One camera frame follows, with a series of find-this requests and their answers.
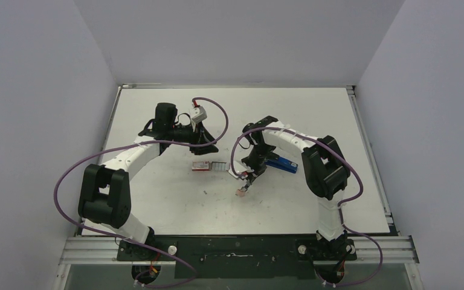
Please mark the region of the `aluminium frame rail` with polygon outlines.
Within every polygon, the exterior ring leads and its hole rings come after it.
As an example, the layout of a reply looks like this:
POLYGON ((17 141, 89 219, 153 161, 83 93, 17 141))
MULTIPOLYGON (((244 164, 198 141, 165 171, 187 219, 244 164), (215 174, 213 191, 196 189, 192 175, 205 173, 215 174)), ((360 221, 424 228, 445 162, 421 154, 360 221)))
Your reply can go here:
MULTIPOLYGON (((375 244, 365 237, 352 237, 357 259, 353 263, 374 264, 379 261, 375 244)), ((382 248, 383 263, 419 263, 413 239, 410 236, 378 236, 374 240, 382 248)), ((146 260, 119 260, 121 250, 112 237, 70 237, 66 240, 61 265, 146 265, 146 260)))

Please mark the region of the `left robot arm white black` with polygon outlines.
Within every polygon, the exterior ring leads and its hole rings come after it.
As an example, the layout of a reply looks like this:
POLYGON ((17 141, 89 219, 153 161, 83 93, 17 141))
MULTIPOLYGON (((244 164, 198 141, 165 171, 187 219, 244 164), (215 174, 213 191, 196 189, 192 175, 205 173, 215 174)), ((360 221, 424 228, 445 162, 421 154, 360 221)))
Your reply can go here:
POLYGON ((158 103, 154 118, 138 133, 132 147, 101 165, 88 165, 83 173, 79 216, 134 240, 132 251, 141 260, 155 255, 156 243, 149 239, 152 229, 131 212, 131 179, 171 144, 188 145, 194 155, 219 151, 215 139, 204 127, 205 109, 193 103, 186 115, 189 124, 181 124, 176 105, 158 103))

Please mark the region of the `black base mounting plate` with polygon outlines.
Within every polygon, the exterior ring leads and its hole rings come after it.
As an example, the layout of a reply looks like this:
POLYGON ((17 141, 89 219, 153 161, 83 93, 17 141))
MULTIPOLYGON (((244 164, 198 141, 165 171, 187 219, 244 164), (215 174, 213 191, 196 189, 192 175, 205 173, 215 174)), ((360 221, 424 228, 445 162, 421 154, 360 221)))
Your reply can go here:
POLYGON ((342 277, 344 263, 357 259, 352 239, 328 242, 316 234, 158 235, 151 246, 120 242, 117 260, 140 263, 135 273, 159 271, 167 262, 176 279, 312 279, 316 273, 342 277))

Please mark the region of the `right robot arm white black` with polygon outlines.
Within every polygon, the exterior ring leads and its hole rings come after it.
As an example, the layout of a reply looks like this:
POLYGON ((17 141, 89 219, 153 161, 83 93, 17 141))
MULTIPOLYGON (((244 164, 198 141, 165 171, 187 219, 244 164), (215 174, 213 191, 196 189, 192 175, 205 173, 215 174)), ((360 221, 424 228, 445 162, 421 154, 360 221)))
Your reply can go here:
POLYGON ((338 238, 345 234, 338 203, 351 174, 342 162, 343 154, 335 138, 305 135, 272 116, 247 124, 243 134, 253 148, 248 156, 233 163, 231 174, 246 182, 238 193, 243 195, 265 172, 268 157, 274 150, 299 156, 306 184, 318 198, 317 235, 322 239, 317 243, 317 250, 321 257, 333 259, 341 252, 338 238))

